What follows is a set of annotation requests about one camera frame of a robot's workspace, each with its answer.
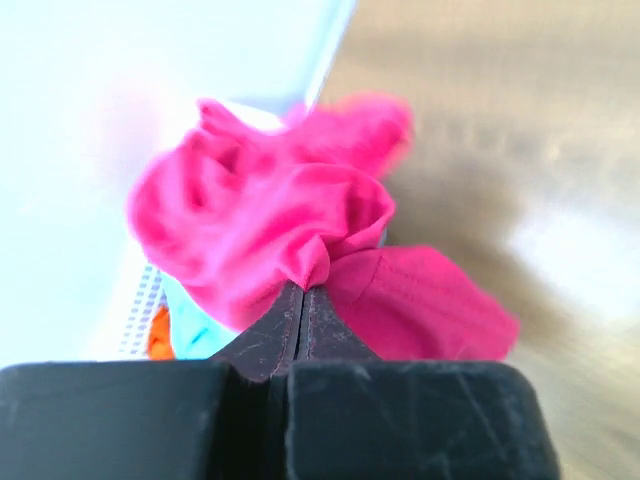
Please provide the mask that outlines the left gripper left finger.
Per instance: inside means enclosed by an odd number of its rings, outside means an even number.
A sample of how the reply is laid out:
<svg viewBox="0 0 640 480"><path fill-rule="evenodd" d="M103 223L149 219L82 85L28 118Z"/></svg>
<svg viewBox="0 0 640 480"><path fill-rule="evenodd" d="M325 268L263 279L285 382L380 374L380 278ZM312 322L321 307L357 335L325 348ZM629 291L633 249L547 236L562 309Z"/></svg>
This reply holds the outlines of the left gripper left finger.
<svg viewBox="0 0 640 480"><path fill-rule="evenodd" d="M31 363L1 372L5 479L280 479L285 376L304 294L207 360Z"/></svg>

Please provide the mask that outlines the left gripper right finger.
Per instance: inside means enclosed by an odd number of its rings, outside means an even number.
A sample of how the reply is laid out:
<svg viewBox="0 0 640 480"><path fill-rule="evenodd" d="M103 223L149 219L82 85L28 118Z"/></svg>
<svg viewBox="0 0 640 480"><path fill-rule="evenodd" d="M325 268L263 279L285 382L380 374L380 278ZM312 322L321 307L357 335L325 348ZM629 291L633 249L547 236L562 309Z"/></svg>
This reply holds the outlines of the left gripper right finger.
<svg viewBox="0 0 640 480"><path fill-rule="evenodd" d="M384 362L305 294L287 385L290 479L558 479L536 392L500 362Z"/></svg>

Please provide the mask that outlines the pink t shirt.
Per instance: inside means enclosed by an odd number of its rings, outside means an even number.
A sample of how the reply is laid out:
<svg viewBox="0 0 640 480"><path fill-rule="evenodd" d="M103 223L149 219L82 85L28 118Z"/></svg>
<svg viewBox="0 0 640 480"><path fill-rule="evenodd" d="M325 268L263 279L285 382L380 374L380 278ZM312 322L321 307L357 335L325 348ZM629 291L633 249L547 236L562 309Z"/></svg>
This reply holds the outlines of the pink t shirt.
<svg viewBox="0 0 640 480"><path fill-rule="evenodd" d="M382 177L409 148L402 102L364 96L262 132L203 100L199 124L129 196L145 255L223 326L243 332L281 289L324 287L339 317L386 360L501 360L519 326L453 262L382 236L395 203Z"/></svg>

